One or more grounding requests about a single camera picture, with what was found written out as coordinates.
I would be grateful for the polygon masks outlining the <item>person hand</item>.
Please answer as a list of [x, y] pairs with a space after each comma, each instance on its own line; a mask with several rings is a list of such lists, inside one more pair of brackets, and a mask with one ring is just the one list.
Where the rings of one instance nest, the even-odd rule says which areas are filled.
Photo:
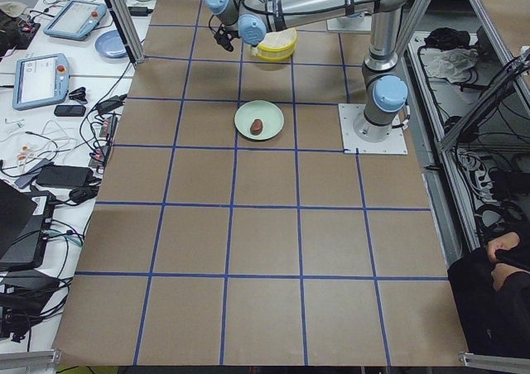
[[506, 233], [500, 237], [496, 237], [495, 239], [489, 241], [485, 247], [489, 261], [493, 264], [499, 263], [499, 259], [496, 257], [496, 251], [509, 251], [515, 248], [519, 243], [520, 238], [516, 232]]

